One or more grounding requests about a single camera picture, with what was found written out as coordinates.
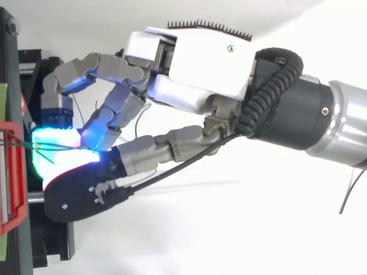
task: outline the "black coiled cable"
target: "black coiled cable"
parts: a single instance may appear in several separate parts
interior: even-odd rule
[[[303,70],[302,59],[290,50],[268,48],[256,53],[256,59],[275,62],[277,58],[285,61],[283,67],[243,105],[236,132],[253,138],[258,130],[259,121],[275,104],[281,95],[297,80]]]

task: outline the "black cylinder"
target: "black cylinder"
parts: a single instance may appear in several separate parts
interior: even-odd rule
[[[258,60],[252,91],[279,68],[272,62]],[[320,84],[316,78],[301,76],[270,110],[256,137],[265,142],[305,150],[313,146],[327,130],[333,105],[329,86]]]

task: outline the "white background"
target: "white background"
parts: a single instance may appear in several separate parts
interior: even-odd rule
[[[259,49],[297,52],[304,72],[323,83],[367,88],[362,0],[0,4],[20,20],[20,49],[46,49],[64,61],[113,54],[133,30],[202,18],[252,33]],[[84,117],[110,89],[99,81],[76,95]],[[138,131],[156,135],[202,120],[153,106]],[[75,126],[81,126],[77,112]],[[123,136],[132,139],[133,127]],[[72,260],[49,257],[49,267],[35,274],[367,274],[367,179],[338,214],[350,172],[302,152],[238,139],[112,210],[76,222]]]

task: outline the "red frame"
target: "red frame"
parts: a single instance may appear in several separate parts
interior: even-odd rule
[[[0,121],[0,131],[9,131],[20,139],[24,139],[23,125]],[[9,142],[18,143],[15,138],[4,133],[4,138]],[[0,224],[0,235],[9,232],[17,227],[27,217],[27,196],[26,196],[26,181],[25,181],[25,154],[23,147],[8,146],[8,168],[9,168],[9,186],[11,196],[11,212],[14,217],[9,218],[8,223]]]

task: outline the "green light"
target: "green light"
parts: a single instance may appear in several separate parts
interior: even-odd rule
[[[76,129],[40,128],[32,132],[33,147],[40,148],[40,152],[53,163],[42,157],[36,150],[32,150],[32,162],[34,169],[44,179],[44,188],[47,183],[56,176],[75,167],[89,162],[98,162],[99,155],[95,151],[62,148],[54,144],[70,147],[80,145],[80,135]]]

